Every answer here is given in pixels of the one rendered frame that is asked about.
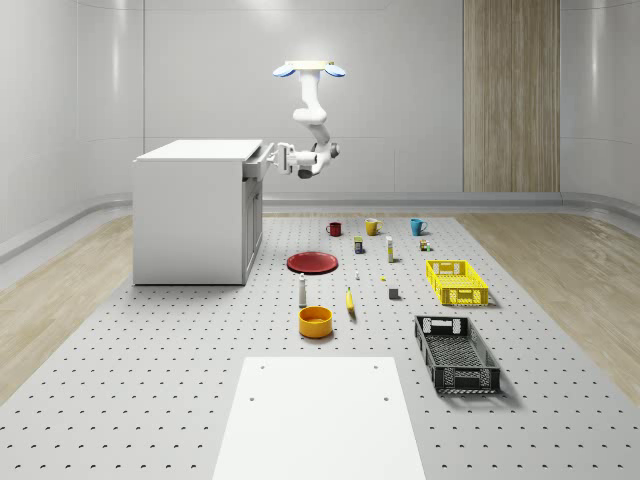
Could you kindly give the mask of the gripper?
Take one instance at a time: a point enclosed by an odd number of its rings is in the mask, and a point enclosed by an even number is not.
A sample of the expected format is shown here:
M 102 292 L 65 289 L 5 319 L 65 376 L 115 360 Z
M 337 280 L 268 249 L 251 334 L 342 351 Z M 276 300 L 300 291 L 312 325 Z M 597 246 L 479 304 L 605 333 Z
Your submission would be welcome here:
M 279 142 L 272 155 L 272 163 L 277 166 L 280 174 L 290 175 L 296 164 L 296 151 L 292 144 Z

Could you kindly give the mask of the white drawer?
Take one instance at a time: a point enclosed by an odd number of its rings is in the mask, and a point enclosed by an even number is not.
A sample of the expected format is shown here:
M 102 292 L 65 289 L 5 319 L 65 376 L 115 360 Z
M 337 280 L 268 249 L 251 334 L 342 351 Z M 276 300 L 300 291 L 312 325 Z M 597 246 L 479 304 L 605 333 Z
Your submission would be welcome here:
M 277 148 L 274 143 L 259 145 L 255 152 L 244 161 L 243 177 L 262 181 L 276 154 Z

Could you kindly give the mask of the drone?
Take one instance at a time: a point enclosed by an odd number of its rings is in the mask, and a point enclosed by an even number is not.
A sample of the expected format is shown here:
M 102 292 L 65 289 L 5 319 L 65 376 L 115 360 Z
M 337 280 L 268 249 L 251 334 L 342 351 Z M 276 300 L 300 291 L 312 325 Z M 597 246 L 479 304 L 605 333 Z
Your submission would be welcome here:
M 346 72 L 333 61 L 326 60 L 294 60 L 286 61 L 283 65 L 273 71 L 276 77 L 287 77 L 296 71 L 325 71 L 334 77 L 344 77 Z

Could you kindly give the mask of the red plate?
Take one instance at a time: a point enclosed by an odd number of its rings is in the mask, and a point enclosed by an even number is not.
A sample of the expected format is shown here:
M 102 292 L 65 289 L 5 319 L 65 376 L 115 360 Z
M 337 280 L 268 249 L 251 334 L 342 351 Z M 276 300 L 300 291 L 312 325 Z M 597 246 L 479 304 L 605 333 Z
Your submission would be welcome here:
M 323 252 L 302 252 L 289 257 L 287 267 L 294 272 L 319 275 L 335 270 L 338 260 L 335 256 Z

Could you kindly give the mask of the white cabinet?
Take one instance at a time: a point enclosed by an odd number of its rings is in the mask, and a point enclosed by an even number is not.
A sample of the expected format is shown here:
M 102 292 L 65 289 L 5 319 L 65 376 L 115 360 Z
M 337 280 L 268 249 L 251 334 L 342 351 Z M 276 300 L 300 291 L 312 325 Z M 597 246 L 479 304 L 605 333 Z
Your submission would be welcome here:
M 176 140 L 133 162 L 133 281 L 246 283 L 262 237 L 259 139 Z

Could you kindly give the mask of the yellow bowl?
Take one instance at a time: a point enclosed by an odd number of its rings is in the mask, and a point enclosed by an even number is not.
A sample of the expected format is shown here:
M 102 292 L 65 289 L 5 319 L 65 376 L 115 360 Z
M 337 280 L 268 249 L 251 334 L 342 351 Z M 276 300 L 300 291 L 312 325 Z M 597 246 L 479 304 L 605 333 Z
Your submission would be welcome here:
M 322 306 L 308 306 L 299 311 L 299 332 L 308 338 L 323 338 L 332 330 L 332 312 Z

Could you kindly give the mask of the yellow basket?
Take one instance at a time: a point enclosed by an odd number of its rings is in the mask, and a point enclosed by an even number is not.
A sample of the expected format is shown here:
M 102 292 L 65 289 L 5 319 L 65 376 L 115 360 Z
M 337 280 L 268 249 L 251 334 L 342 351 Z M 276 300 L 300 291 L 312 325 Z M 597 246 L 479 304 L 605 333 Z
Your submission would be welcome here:
M 427 260 L 426 276 L 443 305 L 488 304 L 488 286 L 466 260 Z

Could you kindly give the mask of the white board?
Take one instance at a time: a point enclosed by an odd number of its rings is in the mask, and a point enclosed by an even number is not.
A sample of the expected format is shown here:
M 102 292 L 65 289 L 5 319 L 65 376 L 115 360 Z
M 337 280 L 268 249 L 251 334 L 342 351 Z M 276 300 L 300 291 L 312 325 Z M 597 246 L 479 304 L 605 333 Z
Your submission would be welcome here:
M 391 357 L 248 357 L 213 480 L 425 480 Z

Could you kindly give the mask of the dark grey basket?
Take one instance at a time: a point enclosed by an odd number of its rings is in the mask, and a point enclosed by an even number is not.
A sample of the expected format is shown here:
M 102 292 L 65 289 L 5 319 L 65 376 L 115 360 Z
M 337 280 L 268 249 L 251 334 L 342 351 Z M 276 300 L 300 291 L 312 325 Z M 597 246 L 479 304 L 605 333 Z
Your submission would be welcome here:
M 414 335 L 437 391 L 500 390 L 500 367 L 471 320 L 416 315 L 414 323 Z

